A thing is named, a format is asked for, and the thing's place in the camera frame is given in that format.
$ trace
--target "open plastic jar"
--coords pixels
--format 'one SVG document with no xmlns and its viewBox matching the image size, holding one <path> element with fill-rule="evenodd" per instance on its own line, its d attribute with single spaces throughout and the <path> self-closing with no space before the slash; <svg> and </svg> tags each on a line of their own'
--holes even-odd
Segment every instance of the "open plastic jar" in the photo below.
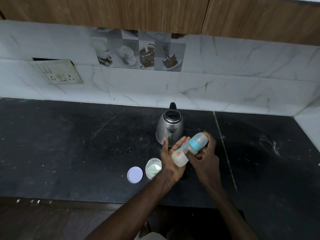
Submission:
<svg viewBox="0 0 320 240">
<path fill-rule="evenodd" d="M 151 180 L 160 172 L 161 169 L 161 160 L 158 158 L 151 158 L 146 164 L 146 176 Z"/>
</svg>

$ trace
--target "purple lid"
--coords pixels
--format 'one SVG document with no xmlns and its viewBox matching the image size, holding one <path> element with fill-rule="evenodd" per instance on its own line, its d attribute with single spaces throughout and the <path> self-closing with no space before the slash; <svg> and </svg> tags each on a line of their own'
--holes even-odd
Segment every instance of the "purple lid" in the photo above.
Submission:
<svg viewBox="0 0 320 240">
<path fill-rule="evenodd" d="M 131 183 L 138 183 L 143 176 L 142 169 L 139 167 L 132 167 L 127 173 L 127 178 Z"/>
</svg>

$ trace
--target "forearm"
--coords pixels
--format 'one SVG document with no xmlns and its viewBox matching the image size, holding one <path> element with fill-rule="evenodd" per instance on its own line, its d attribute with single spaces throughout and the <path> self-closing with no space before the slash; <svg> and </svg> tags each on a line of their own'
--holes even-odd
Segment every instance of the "forearm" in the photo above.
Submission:
<svg viewBox="0 0 320 240">
<path fill-rule="evenodd" d="M 210 187 L 206 188 L 226 223 L 233 240 L 258 239 L 257 235 L 242 218 L 222 187 L 219 187 L 218 189 L 212 189 Z"/>
<path fill-rule="evenodd" d="M 151 211 L 176 182 L 169 171 L 161 170 L 138 194 L 102 222 L 89 239 L 134 239 Z"/>
</svg>

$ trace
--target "cabinet door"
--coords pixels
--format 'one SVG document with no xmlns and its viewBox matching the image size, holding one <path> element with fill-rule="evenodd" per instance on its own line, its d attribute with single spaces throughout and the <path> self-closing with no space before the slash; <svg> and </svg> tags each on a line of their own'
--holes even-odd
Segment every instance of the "cabinet door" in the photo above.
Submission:
<svg viewBox="0 0 320 240">
<path fill-rule="evenodd" d="M 76 25 L 200 34 L 209 0 L 66 0 Z"/>
<path fill-rule="evenodd" d="M 320 5 L 294 0 L 210 0 L 202 34 L 320 45 Z"/>
<path fill-rule="evenodd" d="M 9 20 L 74 24 L 66 0 L 0 0 L 0 10 Z"/>
</svg>

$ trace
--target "person's left hand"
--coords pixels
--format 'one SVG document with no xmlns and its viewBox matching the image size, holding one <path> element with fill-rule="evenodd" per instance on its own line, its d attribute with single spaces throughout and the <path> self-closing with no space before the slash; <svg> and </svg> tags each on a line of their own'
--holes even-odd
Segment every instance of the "person's left hand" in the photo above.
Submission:
<svg viewBox="0 0 320 240">
<path fill-rule="evenodd" d="M 171 158 L 171 154 L 174 153 L 175 150 L 178 150 L 180 147 L 183 147 L 184 144 L 190 140 L 190 137 L 182 137 L 169 151 L 168 151 L 168 139 L 165 137 L 162 152 L 161 152 L 161 163 L 162 170 L 168 171 L 173 179 L 178 182 L 178 180 L 182 177 L 186 166 L 178 167 Z"/>
</svg>

